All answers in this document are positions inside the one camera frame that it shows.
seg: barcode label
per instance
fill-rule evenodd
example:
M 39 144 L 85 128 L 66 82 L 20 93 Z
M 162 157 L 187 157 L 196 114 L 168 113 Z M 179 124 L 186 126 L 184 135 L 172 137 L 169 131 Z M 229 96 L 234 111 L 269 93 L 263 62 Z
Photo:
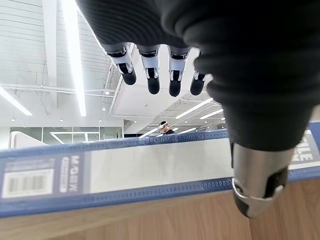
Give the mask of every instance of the barcode label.
M 7 172 L 4 174 L 2 198 L 52 194 L 54 170 Z

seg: glass wall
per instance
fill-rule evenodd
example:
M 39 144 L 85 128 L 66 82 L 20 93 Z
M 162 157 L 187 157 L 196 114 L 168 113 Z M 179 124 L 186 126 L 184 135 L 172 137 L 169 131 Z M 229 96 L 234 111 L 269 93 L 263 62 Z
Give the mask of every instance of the glass wall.
M 10 133 L 15 131 L 22 132 L 34 139 L 42 141 L 42 127 L 11 127 L 10 128 Z
M 48 145 L 72 144 L 72 127 L 44 127 L 43 142 Z
M 11 127 L 48 145 L 76 144 L 122 138 L 122 127 Z

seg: blue binder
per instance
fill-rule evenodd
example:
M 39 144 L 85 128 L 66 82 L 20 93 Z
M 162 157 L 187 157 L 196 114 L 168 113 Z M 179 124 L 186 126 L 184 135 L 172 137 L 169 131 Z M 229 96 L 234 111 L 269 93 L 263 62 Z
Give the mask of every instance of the blue binder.
M 289 181 L 320 177 L 320 122 L 310 129 Z M 0 217 L 231 190 L 229 147 L 217 130 L 3 151 Z

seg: ceiling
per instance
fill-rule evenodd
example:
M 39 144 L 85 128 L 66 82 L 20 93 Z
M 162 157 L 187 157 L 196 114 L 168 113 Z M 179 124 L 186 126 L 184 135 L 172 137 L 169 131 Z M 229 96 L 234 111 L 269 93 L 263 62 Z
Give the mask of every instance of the ceiling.
M 179 120 L 175 119 L 209 98 L 206 91 L 199 96 L 192 96 L 189 92 L 197 49 L 192 49 L 189 54 L 180 95 L 172 97 L 168 91 L 168 49 L 164 45 L 160 47 L 161 89 L 157 95 L 152 95 L 148 92 L 137 49 L 132 49 L 137 81 L 135 85 L 128 86 L 122 82 L 119 72 L 79 13 L 87 108 L 87 117 L 81 117 L 71 75 L 61 0 L 2 0 L 0 12 L 0 85 L 32 112 L 32 116 L 25 116 L 1 97 L 0 111 L 3 114 L 0 126 L 120 127 L 125 120 L 125 133 L 145 133 L 161 121 L 167 121 L 172 128 L 179 128 L 178 132 L 190 128 L 216 129 L 217 124 L 223 122 L 221 113 L 200 120 L 200 117 L 221 108 L 214 101 Z M 211 78 L 210 75 L 206 77 L 205 85 Z

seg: person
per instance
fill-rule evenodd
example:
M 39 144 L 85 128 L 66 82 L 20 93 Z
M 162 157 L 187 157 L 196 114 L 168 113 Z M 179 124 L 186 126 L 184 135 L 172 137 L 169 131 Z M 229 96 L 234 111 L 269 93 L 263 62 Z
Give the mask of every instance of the person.
M 159 130 L 163 133 L 163 135 L 174 134 L 175 131 L 169 128 L 168 123 L 166 121 L 162 121 L 159 124 Z

